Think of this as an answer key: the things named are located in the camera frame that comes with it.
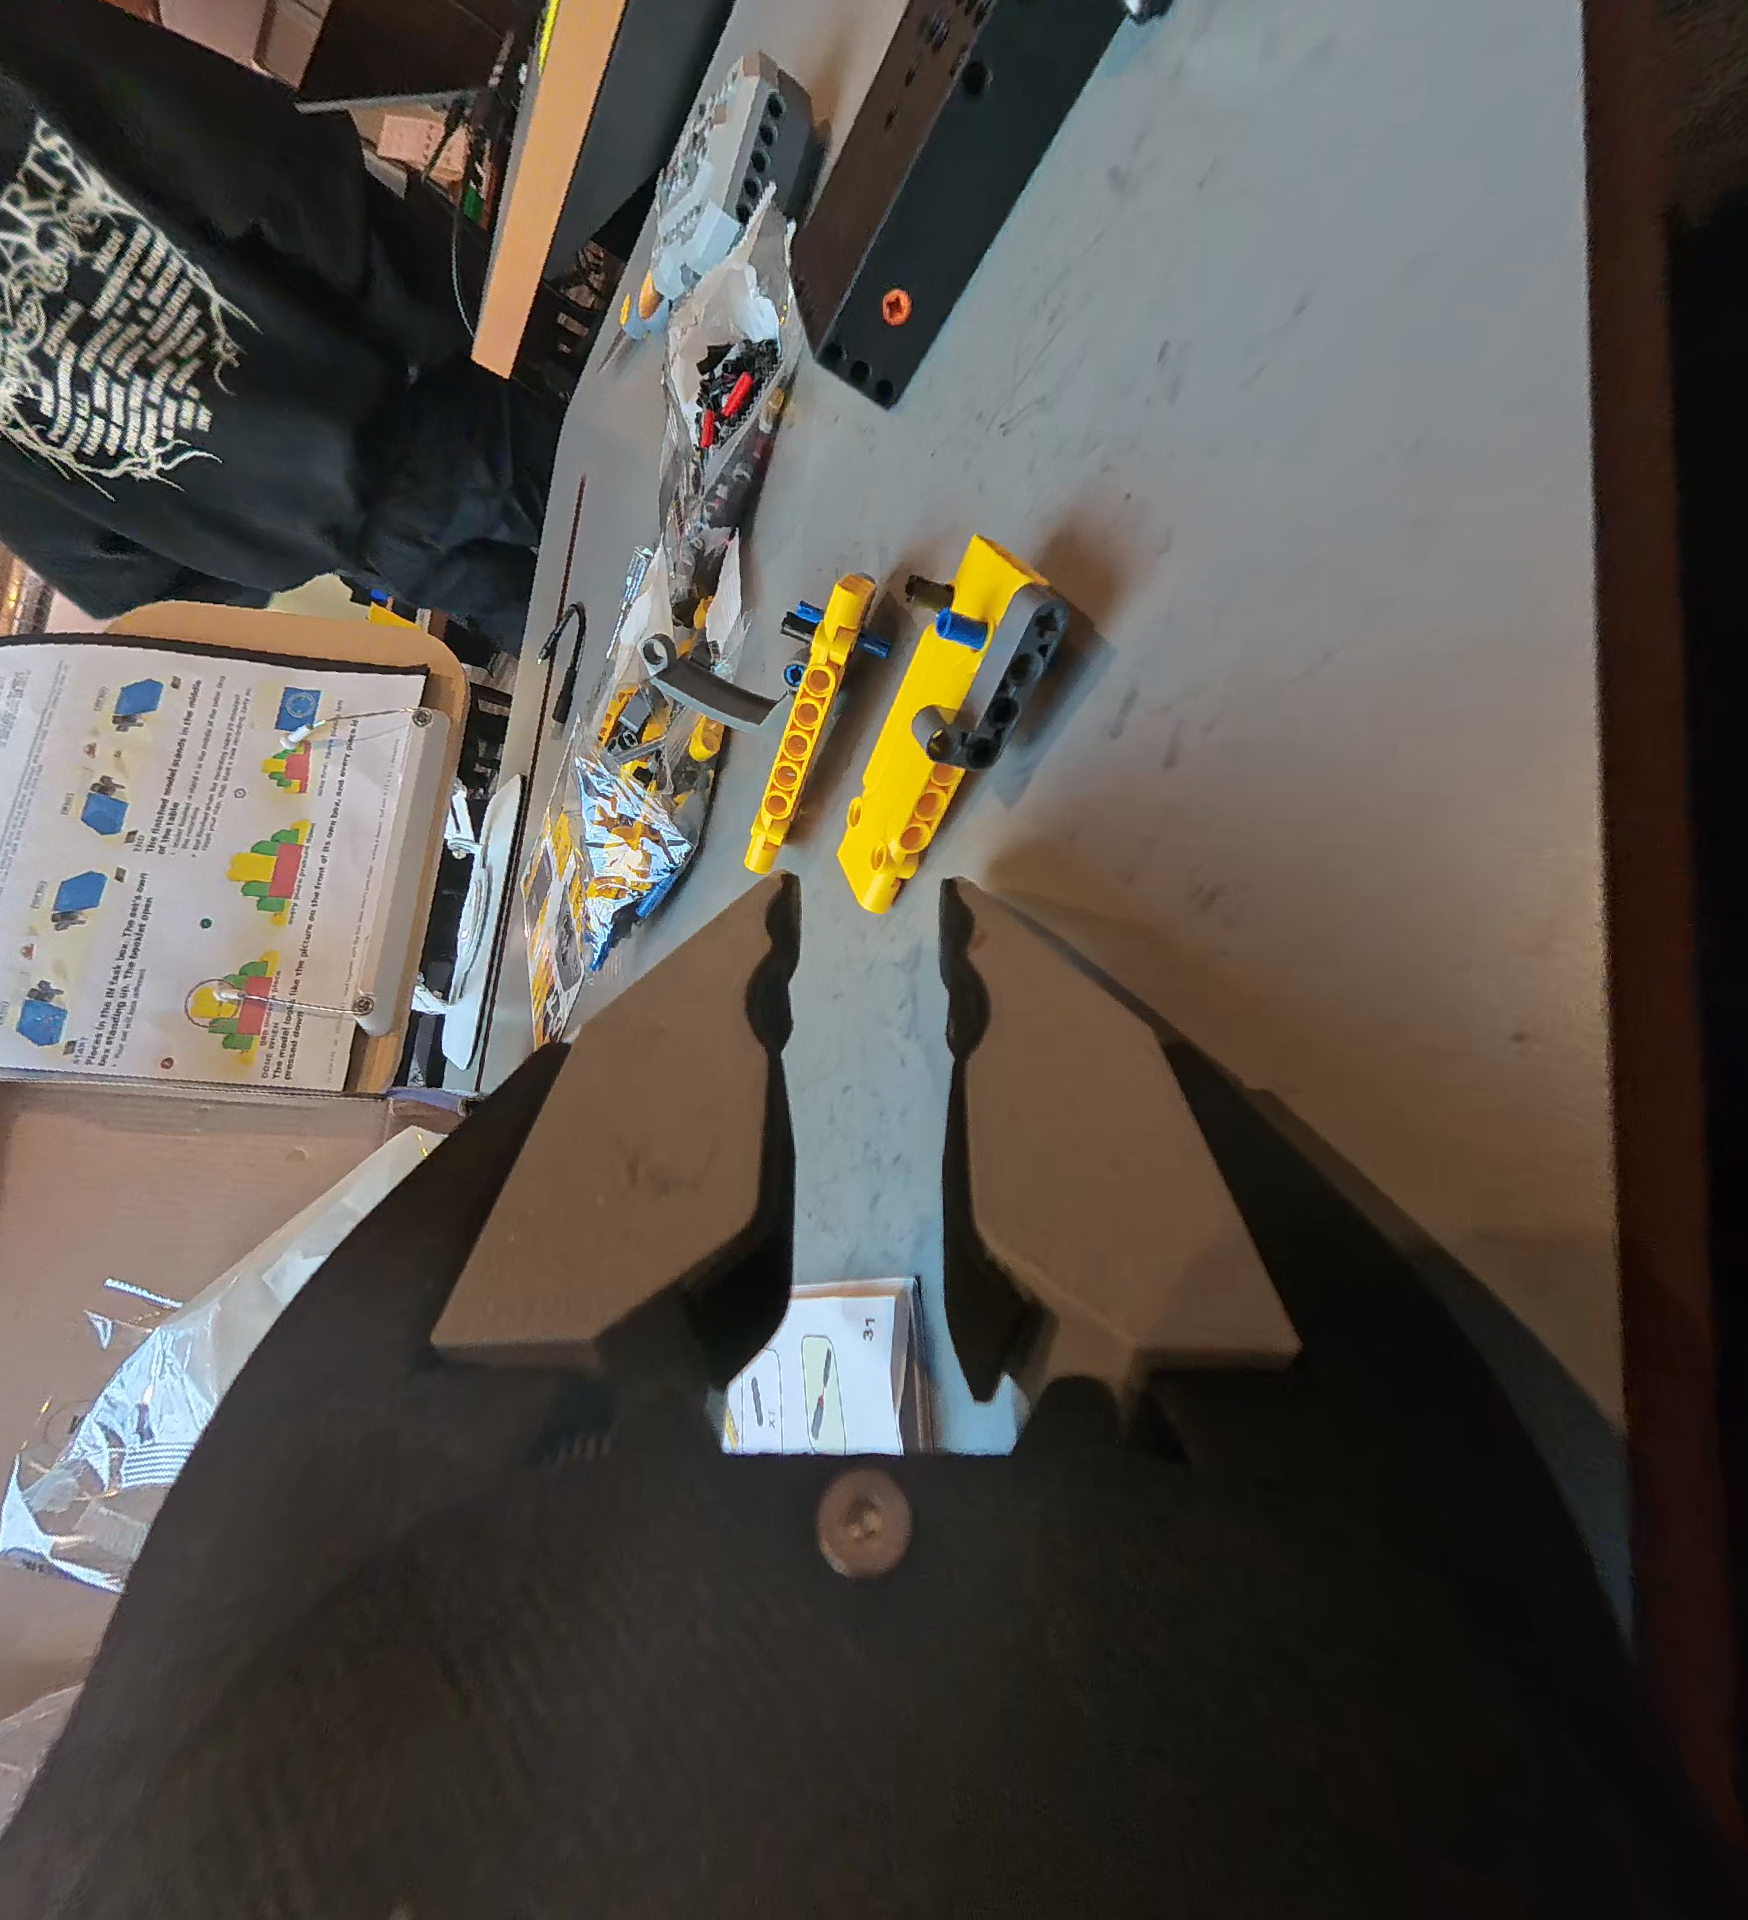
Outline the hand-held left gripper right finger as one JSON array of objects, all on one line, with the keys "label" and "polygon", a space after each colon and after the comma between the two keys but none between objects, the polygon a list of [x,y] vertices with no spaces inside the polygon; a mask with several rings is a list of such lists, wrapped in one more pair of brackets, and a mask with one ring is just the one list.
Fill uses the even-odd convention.
[{"label": "hand-held left gripper right finger", "polygon": [[1156,1376],[1286,1376],[1305,1337],[1167,1066],[1165,1026],[969,875],[947,959],[947,1330],[1031,1405]]}]

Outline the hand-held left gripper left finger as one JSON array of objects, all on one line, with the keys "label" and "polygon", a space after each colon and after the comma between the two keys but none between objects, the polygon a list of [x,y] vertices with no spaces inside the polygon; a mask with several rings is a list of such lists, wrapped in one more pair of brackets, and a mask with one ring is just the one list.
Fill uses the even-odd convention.
[{"label": "hand-held left gripper left finger", "polygon": [[735,1381],[787,1321],[796,875],[767,875],[550,1045],[428,1330],[467,1368]]}]

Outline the yellow panel with pins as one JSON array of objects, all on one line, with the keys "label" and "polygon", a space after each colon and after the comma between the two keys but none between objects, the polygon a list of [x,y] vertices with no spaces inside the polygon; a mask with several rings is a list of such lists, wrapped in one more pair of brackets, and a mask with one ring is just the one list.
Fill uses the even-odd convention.
[{"label": "yellow panel with pins", "polygon": [[750,854],[740,869],[750,875],[771,875],[796,815],[807,815],[807,786],[815,786],[815,768],[820,768],[820,745],[832,724],[832,700],[839,700],[839,676],[854,666],[881,666],[889,657],[889,634],[874,634],[874,606],[881,606],[881,587],[874,580],[832,580],[829,603],[796,603],[777,620],[777,634],[807,645],[777,676],[787,676],[787,717],[777,717],[777,752],[771,752],[771,771],[767,771],[767,805],[750,819]]}]

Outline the yellow panel with grey beam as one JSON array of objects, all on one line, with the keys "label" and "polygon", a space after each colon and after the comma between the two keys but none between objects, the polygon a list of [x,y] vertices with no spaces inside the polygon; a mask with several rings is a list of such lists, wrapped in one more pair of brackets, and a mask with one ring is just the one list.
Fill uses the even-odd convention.
[{"label": "yellow panel with grey beam", "polygon": [[867,911],[889,911],[918,875],[962,780],[1006,755],[1071,644],[1071,603],[1050,580],[1002,538],[969,538],[947,587],[904,580],[904,606],[918,606],[918,644],[832,844],[832,869]]}]

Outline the black motor block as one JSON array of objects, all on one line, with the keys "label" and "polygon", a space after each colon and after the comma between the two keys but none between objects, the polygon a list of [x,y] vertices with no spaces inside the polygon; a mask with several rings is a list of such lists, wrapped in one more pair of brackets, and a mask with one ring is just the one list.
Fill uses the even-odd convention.
[{"label": "black motor block", "polygon": [[1019,200],[1123,0],[904,0],[889,58],[787,245],[815,359],[897,406]]}]

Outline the instruction booklet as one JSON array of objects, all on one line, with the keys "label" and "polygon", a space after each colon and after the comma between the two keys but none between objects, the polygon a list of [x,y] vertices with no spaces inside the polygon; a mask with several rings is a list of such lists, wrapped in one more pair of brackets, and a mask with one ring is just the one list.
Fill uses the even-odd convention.
[{"label": "instruction booklet", "polygon": [[934,1449],[918,1278],[787,1290],[771,1344],[725,1381],[715,1449]]}]

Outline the yellow black sticker sheet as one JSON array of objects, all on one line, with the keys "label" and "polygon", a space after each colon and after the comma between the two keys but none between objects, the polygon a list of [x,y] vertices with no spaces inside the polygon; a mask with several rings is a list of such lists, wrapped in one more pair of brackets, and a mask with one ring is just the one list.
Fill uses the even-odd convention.
[{"label": "yellow black sticker sheet", "polygon": [[525,971],[530,971],[530,1045],[550,1045],[585,988],[585,859],[565,805],[543,805],[525,859]]}]

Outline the silver monitor stand base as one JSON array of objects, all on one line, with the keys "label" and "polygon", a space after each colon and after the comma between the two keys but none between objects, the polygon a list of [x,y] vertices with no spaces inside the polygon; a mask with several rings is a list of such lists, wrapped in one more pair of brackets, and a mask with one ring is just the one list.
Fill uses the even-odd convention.
[{"label": "silver monitor stand base", "polygon": [[483,1029],[483,978],[499,959],[499,903],[507,903],[507,859],[518,859],[518,824],[525,824],[525,771],[491,786],[483,819],[467,805],[467,786],[450,786],[443,815],[443,859],[460,859],[467,897],[450,918],[450,987],[439,988],[439,1045],[450,1066],[479,1058],[479,1029]]}]

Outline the white sheet holder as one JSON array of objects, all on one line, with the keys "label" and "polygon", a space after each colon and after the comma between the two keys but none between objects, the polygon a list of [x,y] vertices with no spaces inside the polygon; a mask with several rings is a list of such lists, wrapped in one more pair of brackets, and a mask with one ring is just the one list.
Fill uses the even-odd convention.
[{"label": "white sheet holder", "polygon": [[460,724],[443,708],[400,717],[400,755],[384,786],[384,844],[364,879],[364,945],[349,971],[349,1029],[400,1039],[423,978],[443,805],[450,805]]}]

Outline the grey curved panel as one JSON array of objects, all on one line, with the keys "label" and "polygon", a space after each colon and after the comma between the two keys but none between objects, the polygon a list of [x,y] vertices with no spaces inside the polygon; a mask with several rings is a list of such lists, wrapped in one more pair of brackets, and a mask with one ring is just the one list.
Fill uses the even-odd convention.
[{"label": "grey curved panel", "polygon": [[715,717],[735,736],[767,736],[777,708],[787,708],[787,687],[777,698],[750,698],[715,668],[715,645],[712,634],[651,634],[639,644],[639,668],[665,700],[697,708],[697,717]]}]

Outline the crumpled clear plastic bag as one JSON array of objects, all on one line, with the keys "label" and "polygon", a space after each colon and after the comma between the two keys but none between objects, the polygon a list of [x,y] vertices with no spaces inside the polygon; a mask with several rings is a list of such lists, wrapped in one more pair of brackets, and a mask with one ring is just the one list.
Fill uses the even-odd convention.
[{"label": "crumpled clear plastic bag", "polygon": [[71,1577],[89,1591],[128,1591],[162,1490],[179,1485],[253,1354],[335,1256],[335,1240],[428,1164],[428,1146],[439,1129],[423,1124],[392,1129],[361,1170],[346,1170],[310,1209],[297,1209],[186,1307],[143,1278],[102,1278],[102,1313],[89,1321],[116,1368],[90,1399],[35,1405],[35,1428],[0,1490],[0,1561]]}]

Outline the printed instruction sheet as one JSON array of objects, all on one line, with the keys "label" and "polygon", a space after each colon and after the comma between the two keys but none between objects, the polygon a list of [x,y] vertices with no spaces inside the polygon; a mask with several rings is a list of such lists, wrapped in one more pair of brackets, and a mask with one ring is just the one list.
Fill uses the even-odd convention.
[{"label": "printed instruction sheet", "polygon": [[346,1091],[423,668],[0,644],[0,1081]]}]

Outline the person's brown clothing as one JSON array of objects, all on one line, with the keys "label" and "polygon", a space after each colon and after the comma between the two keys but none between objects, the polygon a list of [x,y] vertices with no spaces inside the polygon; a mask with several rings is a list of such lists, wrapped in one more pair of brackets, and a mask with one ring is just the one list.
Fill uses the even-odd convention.
[{"label": "person's brown clothing", "polygon": [[1748,1870],[1748,7],[1581,7],[1634,1629]]}]

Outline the beige panel with black edge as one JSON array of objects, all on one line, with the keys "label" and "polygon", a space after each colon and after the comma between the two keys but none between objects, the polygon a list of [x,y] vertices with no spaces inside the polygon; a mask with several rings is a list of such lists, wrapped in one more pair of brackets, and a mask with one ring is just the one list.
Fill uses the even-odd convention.
[{"label": "beige panel with black edge", "polygon": [[518,371],[543,273],[665,171],[735,0],[543,0],[479,302],[479,367]]}]

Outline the grey hub block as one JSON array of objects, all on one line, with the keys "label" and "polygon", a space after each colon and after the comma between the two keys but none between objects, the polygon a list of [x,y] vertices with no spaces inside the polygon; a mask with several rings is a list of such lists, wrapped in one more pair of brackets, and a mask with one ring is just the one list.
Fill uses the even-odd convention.
[{"label": "grey hub block", "polygon": [[815,171],[815,93],[771,58],[725,65],[652,180],[652,253],[639,298],[673,316],[712,264],[740,253],[767,200],[796,215]]}]

